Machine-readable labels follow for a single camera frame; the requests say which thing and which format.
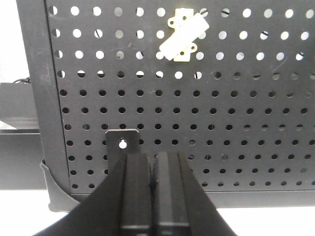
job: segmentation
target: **pegboard hole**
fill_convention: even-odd
[[[260,33],[260,39],[261,40],[266,40],[269,36],[269,33],[267,31],[263,31]]]
[[[219,39],[224,40],[227,37],[227,33],[225,31],[221,31],[219,33]]]
[[[123,10],[122,10],[120,7],[116,7],[116,8],[114,9],[114,14],[115,14],[115,16],[120,17],[120,16],[123,15]]]
[[[56,37],[56,38],[59,38],[60,37],[60,30],[59,29],[53,29],[51,31],[51,34]]]
[[[200,13],[203,17],[206,17],[206,16],[208,16],[208,9],[207,9],[207,8],[202,8],[202,9],[200,9],[199,13]]]
[[[85,141],[84,141],[84,144],[85,144],[86,146],[90,146],[90,145],[92,144],[92,142],[91,142],[90,140],[85,140]]]
[[[94,36],[95,36],[95,38],[102,38],[103,37],[103,31],[101,31],[100,29],[94,30]]]
[[[209,130],[214,130],[215,129],[215,125],[214,124],[209,124],[208,125],[208,129]]]
[[[67,92],[66,90],[64,90],[64,89],[61,89],[60,92],[59,92],[59,94],[60,94],[61,96],[67,96],[68,92]]]
[[[163,53],[162,53],[162,52],[157,52],[156,58],[157,58],[158,60],[162,60],[162,59],[164,58]]]
[[[196,129],[197,129],[197,125],[192,124],[192,125],[190,126],[190,129],[191,129],[191,130],[196,130]]]
[[[250,92],[250,97],[256,97],[257,96],[257,92],[256,91],[251,91]]]
[[[253,78],[254,80],[259,80],[259,79],[260,79],[260,73],[258,73],[258,72],[254,73],[254,75],[252,76],[252,78]]]
[[[246,9],[243,11],[243,16],[244,16],[244,18],[250,17],[251,14],[252,14],[252,11],[251,11],[249,8],[246,8]]]
[[[280,38],[282,40],[287,40],[289,38],[289,32],[287,32],[287,31],[282,32],[280,35]]]
[[[106,95],[106,91],[101,89],[100,91],[98,91],[98,94],[103,97]]]
[[[142,7],[137,7],[136,15],[139,17],[143,16],[144,15],[144,9]]]
[[[162,71],[157,71],[157,72],[156,72],[156,77],[157,77],[158,79],[163,78],[163,72],[162,72]]]
[[[312,9],[308,10],[308,11],[306,12],[306,14],[305,14],[305,17],[306,17],[307,19],[310,19],[310,18],[312,18],[313,16],[314,16],[314,10],[312,10]]]
[[[285,12],[285,17],[286,18],[291,18],[293,16],[294,12],[292,9],[289,9]]]
[[[178,144],[178,140],[177,139],[173,139],[172,140],[172,145],[177,145]]]
[[[122,59],[124,59],[124,57],[125,57],[125,55],[124,55],[124,53],[122,51],[116,52],[116,58],[118,60],[122,60]]]
[[[216,73],[214,74],[214,78],[215,78],[216,80],[220,79],[221,76],[222,76],[221,72],[216,72]]]
[[[77,16],[80,13],[80,9],[77,6],[72,6],[70,12],[73,16]]]
[[[96,56],[97,59],[103,59],[103,58],[104,58],[104,52],[102,52],[102,51],[97,51],[97,52],[95,53],[95,56]]]
[[[122,79],[125,76],[125,73],[123,71],[118,71],[117,76]]]
[[[144,57],[143,52],[141,52],[141,51],[136,52],[136,58],[137,58],[138,60],[142,60],[143,57]]]
[[[190,146],[194,146],[195,144],[196,144],[196,141],[195,141],[195,140],[190,140],[190,141],[189,141],[189,145],[190,145]]]
[[[296,60],[302,60],[303,58],[304,58],[304,53],[302,53],[302,52],[296,54],[296,56],[295,56]]]
[[[239,80],[241,78],[241,73],[240,72],[235,72],[234,75],[233,75],[233,78],[235,80]]]
[[[218,97],[219,91],[214,90],[214,91],[212,91],[211,95],[212,95],[212,97]]]
[[[194,74],[195,79],[200,80],[202,77],[202,73],[200,71],[195,72]]]
[[[75,55],[75,57],[76,57],[77,59],[82,59],[82,58],[84,57],[83,52],[80,51],[80,50],[76,51],[76,52],[74,53],[74,55]]]
[[[65,77],[65,72],[63,70],[59,70],[57,72],[57,75],[60,77],[60,78],[64,78]]]
[[[204,58],[204,54],[203,54],[203,52],[198,52],[197,54],[196,54],[196,59],[197,60],[202,60],[203,58]]]
[[[247,39],[248,33],[247,31],[240,32],[240,39],[244,40]]]
[[[100,111],[102,114],[105,114],[105,113],[107,113],[107,108],[106,108],[106,107],[102,107],[99,111]]]
[[[278,53],[278,54],[276,55],[276,59],[277,59],[277,60],[283,60],[283,59],[284,59],[284,53]]]
[[[68,107],[64,107],[63,108],[63,113],[64,114],[68,114],[70,112],[69,108]]]
[[[79,38],[79,37],[81,37],[82,33],[81,33],[81,31],[79,29],[74,29],[72,34],[73,34],[73,37]]]
[[[58,9],[55,6],[50,6],[48,8],[48,11],[51,15],[54,15],[54,16],[58,13]]]
[[[294,72],[291,74],[291,79],[297,80],[298,78],[299,78],[299,75],[297,73]]]
[[[307,40],[308,38],[309,38],[309,33],[308,32],[303,32],[302,34],[301,34],[301,39],[302,40]]]
[[[97,72],[97,76],[98,76],[99,78],[104,78],[104,77],[105,77],[104,71],[99,70],[99,71]]]
[[[102,10],[98,6],[93,7],[93,14],[95,16],[99,16],[101,13],[102,13]]]
[[[66,125],[64,126],[64,128],[65,128],[66,130],[70,130],[72,127],[71,127],[70,124],[66,124]]]
[[[82,126],[82,128],[83,128],[84,130],[89,130],[89,129],[90,129],[90,125],[84,124],[84,125]]]
[[[224,8],[222,11],[221,11],[221,16],[226,18],[228,17],[230,14],[230,10],[228,8]]]
[[[216,54],[216,59],[217,60],[223,60],[223,58],[224,58],[224,53],[223,52],[218,52]]]
[[[176,79],[181,79],[183,77],[183,73],[181,71],[177,71],[174,76]]]
[[[56,50],[55,51],[55,57],[56,58],[63,58],[63,53],[62,53],[62,51],[60,51],[60,50]]]
[[[157,38],[163,39],[165,37],[165,33],[162,30],[157,31]]]
[[[116,32],[115,32],[115,36],[116,36],[116,38],[123,38],[123,36],[124,36],[124,32],[122,31],[122,30],[117,30]]]
[[[236,54],[236,59],[237,60],[243,60],[245,57],[245,54],[243,52],[239,52]]]
[[[272,16],[272,10],[271,9],[266,9],[264,12],[264,17],[265,18],[270,18]]]
[[[139,39],[142,39],[144,37],[144,32],[142,30],[137,30],[136,36]]]
[[[118,109],[118,111],[119,111],[120,114],[123,114],[123,113],[126,112],[126,109],[125,109],[124,107],[120,107],[120,108]]]
[[[66,144],[67,144],[68,146],[73,146],[73,141],[69,140],[69,141],[66,142]]]
[[[165,9],[162,8],[162,7],[160,7],[160,8],[157,10],[157,15],[160,16],[160,17],[165,16],[165,13],[166,13],[166,11],[165,11]]]
[[[84,90],[84,89],[80,90],[80,95],[83,96],[83,97],[86,96],[87,95],[87,91]]]
[[[84,78],[84,77],[85,77],[85,71],[84,71],[84,70],[79,70],[79,71],[77,72],[77,75],[78,75],[78,77],[80,77],[80,78]]]
[[[204,39],[207,36],[206,32],[203,32],[198,38],[199,39]]]
[[[265,54],[263,52],[257,53],[256,59],[257,60],[264,60]]]
[[[175,92],[174,92],[174,95],[176,96],[176,97],[180,97],[181,96],[181,91],[180,90],[176,90]]]

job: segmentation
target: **white component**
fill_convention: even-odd
[[[175,32],[160,45],[159,49],[168,60],[172,60],[209,27],[202,15],[196,13],[176,28]]]

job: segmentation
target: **black metal bracket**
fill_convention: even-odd
[[[128,153],[140,150],[137,131],[111,131],[106,137],[109,153],[115,154],[108,157],[113,161],[110,175],[66,217],[37,236],[235,236],[184,154],[158,153],[151,174],[145,154]]]

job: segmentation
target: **black pegboard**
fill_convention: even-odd
[[[151,160],[161,150],[185,152],[205,191],[315,189],[314,1],[46,7],[70,193],[90,193],[107,176],[105,131],[119,128],[138,128]],[[210,24],[185,63],[158,54],[180,7],[207,8]]]

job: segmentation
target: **pegboard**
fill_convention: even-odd
[[[183,151],[205,191],[315,190],[314,1],[47,0],[71,194],[108,175],[105,132]],[[210,25],[162,57],[176,8]]]

